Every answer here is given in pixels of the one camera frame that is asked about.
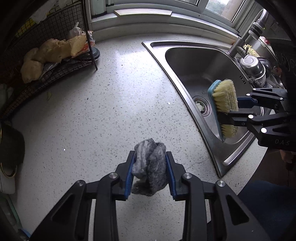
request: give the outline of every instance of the drain strainer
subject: drain strainer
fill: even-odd
[[[193,97],[193,101],[196,104],[202,116],[206,117],[211,113],[211,105],[204,97],[195,96]]]

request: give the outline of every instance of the white speckled countertop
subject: white speckled countertop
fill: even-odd
[[[26,153],[12,199],[29,232],[75,181],[99,180],[147,138],[165,143],[175,161],[201,180],[218,180],[185,104],[141,44],[154,39],[205,41],[148,34],[100,42],[97,72],[90,66],[72,73],[49,89],[49,101],[42,93],[14,116]],[[253,142],[223,180],[238,193],[265,151]],[[173,201],[167,186],[153,197],[132,194],[128,201],[117,202],[117,216],[121,241],[180,240],[184,202]]]

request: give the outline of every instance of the dish rack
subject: dish rack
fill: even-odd
[[[66,39],[66,35],[76,22],[79,22],[79,27],[85,31],[91,50],[85,9],[84,0],[72,0],[63,9],[60,9],[60,7],[52,8],[46,19],[39,24],[29,19],[16,33],[9,47],[0,56],[0,84],[7,84],[8,87],[14,89],[12,95],[0,109],[0,120],[11,117],[26,101],[32,99],[63,76],[91,64],[98,70],[96,59],[92,51],[89,51],[89,61],[82,62],[78,56],[73,59],[62,60],[59,64],[45,64],[44,66],[47,66],[47,68],[44,68],[41,78],[27,84],[23,83],[20,73],[23,57],[30,49],[40,47],[50,38]]]

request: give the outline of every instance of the scrub brush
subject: scrub brush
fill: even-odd
[[[232,80],[216,80],[207,93],[214,110],[220,139],[224,142],[225,138],[234,137],[238,129],[237,126],[233,125],[221,125],[217,118],[217,111],[229,113],[239,110],[233,82]]]

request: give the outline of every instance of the kitchen sink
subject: kitchen sink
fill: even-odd
[[[247,75],[226,52],[226,46],[187,41],[145,41],[143,45],[170,78],[193,117],[215,165],[224,176],[254,141],[246,127],[233,138],[220,140],[207,90],[215,80],[231,79],[237,96],[252,92]],[[269,109],[253,107],[257,115]]]

